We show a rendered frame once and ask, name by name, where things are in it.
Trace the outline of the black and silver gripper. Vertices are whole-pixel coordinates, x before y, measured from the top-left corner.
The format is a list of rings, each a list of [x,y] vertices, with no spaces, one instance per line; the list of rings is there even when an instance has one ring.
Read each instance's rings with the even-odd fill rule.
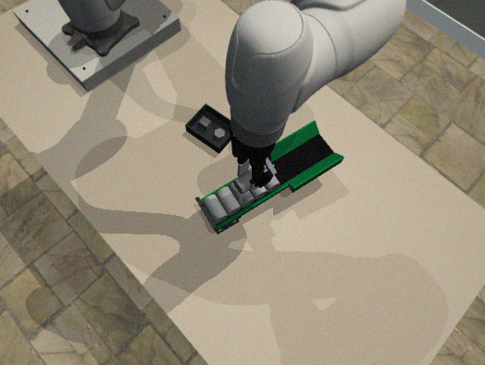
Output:
[[[252,166],[252,179],[250,182],[250,192],[255,189],[262,188],[264,185],[270,182],[272,177],[280,171],[278,166],[271,164],[271,152],[275,147],[273,145],[255,148],[241,143],[233,134],[231,127],[229,127],[232,154],[237,157],[238,161],[238,173],[240,176],[249,169],[249,164]],[[265,169],[266,166],[266,169]],[[271,177],[271,175],[273,175]],[[271,178],[268,178],[271,177]]]

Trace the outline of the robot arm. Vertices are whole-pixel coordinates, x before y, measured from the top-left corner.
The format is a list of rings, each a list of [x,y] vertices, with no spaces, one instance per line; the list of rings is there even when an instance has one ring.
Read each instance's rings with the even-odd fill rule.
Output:
[[[72,36],[73,52],[87,45],[106,57],[140,25],[120,9],[126,0],[57,1],[71,20],[62,31]],[[263,0],[247,7],[226,57],[235,137],[255,148],[276,143],[290,114],[390,41],[405,8],[406,0]]]

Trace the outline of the black open tray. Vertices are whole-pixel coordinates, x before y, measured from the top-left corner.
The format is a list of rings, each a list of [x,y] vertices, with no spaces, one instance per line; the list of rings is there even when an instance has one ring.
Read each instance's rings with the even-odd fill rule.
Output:
[[[199,120],[202,117],[212,121],[212,126],[206,131],[199,126]],[[220,153],[225,146],[231,141],[230,138],[230,119],[213,109],[208,104],[203,107],[188,121],[187,132],[195,138]],[[222,140],[215,138],[215,130],[221,128],[225,131],[225,137]]]

